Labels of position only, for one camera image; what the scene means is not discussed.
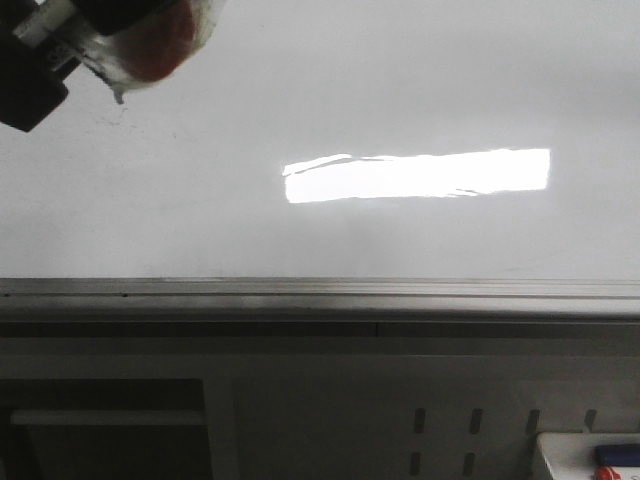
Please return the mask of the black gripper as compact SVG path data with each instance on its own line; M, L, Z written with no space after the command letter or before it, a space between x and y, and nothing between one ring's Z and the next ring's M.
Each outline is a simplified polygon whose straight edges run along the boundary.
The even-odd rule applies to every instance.
M49 63L11 31L1 30L1 123L32 131L59 107L68 89Z

